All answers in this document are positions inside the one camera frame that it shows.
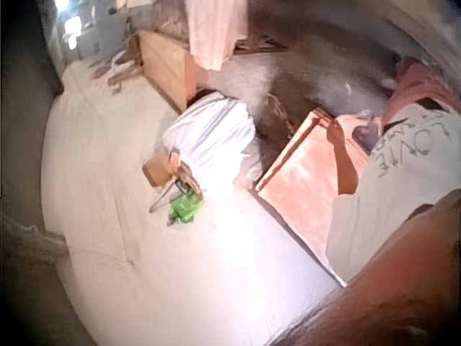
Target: white bag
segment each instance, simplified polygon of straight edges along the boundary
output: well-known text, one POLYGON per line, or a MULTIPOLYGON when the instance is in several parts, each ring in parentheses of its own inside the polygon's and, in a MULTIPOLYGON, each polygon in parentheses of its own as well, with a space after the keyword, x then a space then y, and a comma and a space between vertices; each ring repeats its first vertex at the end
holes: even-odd
POLYGON ((231 191, 255 134, 246 105, 214 92, 195 102, 164 133, 165 147, 179 151, 204 195, 231 191))

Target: white t-shirt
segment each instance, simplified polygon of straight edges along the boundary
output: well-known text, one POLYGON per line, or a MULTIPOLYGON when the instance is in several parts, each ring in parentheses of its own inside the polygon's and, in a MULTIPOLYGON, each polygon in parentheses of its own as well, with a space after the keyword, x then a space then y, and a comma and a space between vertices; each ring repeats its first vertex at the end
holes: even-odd
POLYGON ((345 285, 353 279, 393 232, 423 204, 435 204, 461 186, 461 117, 404 107, 376 144, 353 195, 333 203, 326 256, 345 285))

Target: person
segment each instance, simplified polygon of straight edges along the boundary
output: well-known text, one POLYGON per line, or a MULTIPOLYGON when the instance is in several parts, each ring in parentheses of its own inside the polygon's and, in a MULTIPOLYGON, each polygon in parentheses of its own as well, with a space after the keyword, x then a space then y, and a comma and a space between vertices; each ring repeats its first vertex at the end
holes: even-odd
POLYGON ((338 174, 326 245, 343 285, 354 279, 400 226, 461 186, 461 106, 442 80, 408 59, 383 118, 382 137, 361 179, 337 121, 327 129, 338 174))
POLYGON ((460 345, 460 212, 461 190, 419 209, 271 345, 460 345))

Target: green object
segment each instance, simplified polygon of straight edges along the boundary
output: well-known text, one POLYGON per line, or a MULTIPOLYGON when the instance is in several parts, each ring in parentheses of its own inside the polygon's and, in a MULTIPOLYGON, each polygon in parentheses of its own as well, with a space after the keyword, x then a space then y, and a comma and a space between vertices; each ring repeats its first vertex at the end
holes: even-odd
POLYGON ((169 215, 168 225, 170 226, 176 222, 193 222, 194 216, 202 208, 203 204, 204 200, 202 196, 195 192, 188 192, 173 199, 170 202, 172 212, 169 215))

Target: white floor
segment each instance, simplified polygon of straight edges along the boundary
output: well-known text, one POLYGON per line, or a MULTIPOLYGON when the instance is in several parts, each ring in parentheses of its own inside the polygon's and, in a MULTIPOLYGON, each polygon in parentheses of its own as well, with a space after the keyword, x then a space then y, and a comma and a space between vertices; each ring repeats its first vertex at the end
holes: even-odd
POLYGON ((141 172, 176 115, 143 77, 111 95, 89 63, 63 76, 47 127, 42 201, 58 266, 100 346, 263 345, 337 284, 247 191, 166 227, 141 172))

